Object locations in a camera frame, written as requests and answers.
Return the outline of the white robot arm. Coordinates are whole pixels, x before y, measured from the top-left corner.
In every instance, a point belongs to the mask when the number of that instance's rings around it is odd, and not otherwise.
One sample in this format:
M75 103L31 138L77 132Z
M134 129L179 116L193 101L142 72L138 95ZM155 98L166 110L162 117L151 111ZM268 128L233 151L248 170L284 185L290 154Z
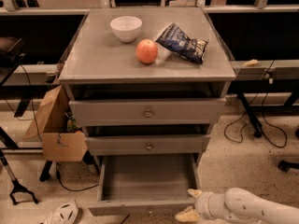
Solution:
M188 193L195 203L175 215L179 222L218 218L231 224L299 224L298 208L267 201L245 189L231 188L224 194L188 189Z

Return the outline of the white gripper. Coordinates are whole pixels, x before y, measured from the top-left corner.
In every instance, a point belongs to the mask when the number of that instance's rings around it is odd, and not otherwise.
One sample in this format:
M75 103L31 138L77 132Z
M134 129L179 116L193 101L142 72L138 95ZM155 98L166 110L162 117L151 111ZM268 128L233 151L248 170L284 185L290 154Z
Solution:
M202 192L200 189L188 189L187 192L195 199L195 210L200 216L207 220L214 220L224 217L224 195L213 192ZM175 215L179 222L197 222L199 214L188 206Z

